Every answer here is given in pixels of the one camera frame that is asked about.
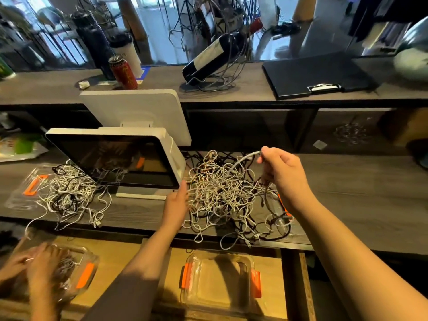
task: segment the cable pile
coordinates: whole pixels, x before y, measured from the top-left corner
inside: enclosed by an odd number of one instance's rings
[[[254,172],[245,167],[244,162],[250,159],[253,162],[255,155],[259,153],[259,151],[253,152],[243,157],[237,157],[235,163],[227,162],[219,165],[217,164],[218,153],[210,151],[197,167],[190,169],[189,177],[187,177],[190,219],[183,222],[183,228],[191,228],[198,233],[195,242],[203,241],[202,232],[206,229],[213,226],[224,226],[227,223],[232,223],[235,231],[221,238],[220,247],[223,250],[232,248],[238,239],[242,239],[249,247],[251,247],[250,240],[278,240],[267,238],[273,232],[271,226],[274,224],[288,227],[287,232],[280,238],[288,235],[291,230],[291,220],[282,211],[273,211],[268,203],[268,198],[278,199],[276,191],[262,185],[259,182],[260,178],[255,180]],[[234,159],[228,154],[223,157],[223,162],[226,161],[226,158]],[[254,200],[257,196],[262,197],[270,212],[265,222],[262,223],[256,223],[251,217]],[[200,225],[202,218],[206,218],[206,220]],[[267,231],[257,230],[257,226],[260,224],[264,224]],[[233,234],[236,234],[235,241],[231,246],[224,248],[223,239]]]
[[[85,213],[89,215],[89,224],[94,228],[100,226],[104,212],[110,207],[112,201],[107,187],[95,183],[70,160],[67,160],[65,164],[53,167],[52,170],[56,174],[55,178],[39,189],[40,192],[40,190],[48,188],[48,195],[40,196],[36,201],[37,205],[45,209],[45,213],[28,223],[25,235],[27,236],[28,227],[32,222],[43,218],[49,212],[55,213],[57,216],[56,231],[79,222]],[[89,208],[95,197],[99,203],[104,204],[100,210]]]

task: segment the plastic bag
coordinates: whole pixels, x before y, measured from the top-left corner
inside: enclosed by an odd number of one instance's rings
[[[39,134],[13,134],[0,138],[0,162],[34,159],[48,150]]]

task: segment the person's hands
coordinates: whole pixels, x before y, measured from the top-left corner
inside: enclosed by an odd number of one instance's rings
[[[15,278],[27,268],[26,260],[32,258],[34,250],[28,250],[12,255],[0,270],[0,282]]]
[[[183,180],[179,190],[169,194],[165,200],[161,224],[162,229],[167,229],[169,232],[173,232],[174,235],[177,234],[185,220],[186,213],[189,211],[188,197],[187,183]]]
[[[34,259],[29,261],[27,268],[30,292],[52,288],[55,270],[66,254],[67,249],[60,249],[46,242],[36,248]]]
[[[309,188],[302,163],[294,154],[263,146],[257,163],[264,164],[262,182],[272,182],[276,185],[284,205],[301,210],[308,200],[315,198]]]

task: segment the red soda can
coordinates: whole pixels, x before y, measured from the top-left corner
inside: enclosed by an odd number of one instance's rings
[[[122,55],[115,55],[109,58],[108,63],[117,82],[123,89],[133,90],[138,88],[134,74],[128,62]]]

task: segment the wooden desk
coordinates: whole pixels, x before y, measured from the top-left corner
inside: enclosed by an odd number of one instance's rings
[[[140,88],[173,89],[182,104],[199,108],[286,108],[311,107],[424,107],[416,100],[428,98],[428,86],[399,77],[393,69],[392,58],[361,58],[355,62],[373,76],[380,86],[373,92],[356,91],[314,95],[305,98],[276,101],[265,74],[262,62],[248,63],[236,80],[236,87],[219,92],[184,92],[180,85],[184,78],[183,66],[155,66],[150,69]],[[67,70],[19,73],[16,78],[0,83],[0,105],[77,104],[80,90],[78,82],[100,75],[100,70]],[[112,89],[90,87],[89,90]]]
[[[428,254],[428,174],[408,156],[300,155],[309,184],[328,207],[372,250]],[[41,162],[62,163],[51,151],[39,159],[0,165],[0,202]],[[153,232],[160,224],[162,201],[113,198],[101,231],[122,228],[129,233]],[[255,205],[254,217],[265,218],[265,208]],[[3,207],[1,217],[29,219],[42,211],[19,211]],[[47,215],[46,220],[55,221]],[[218,241],[228,230],[209,228],[207,240]],[[191,230],[178,237],[192,238]],[[258,245],[311,249],[305,235]]]

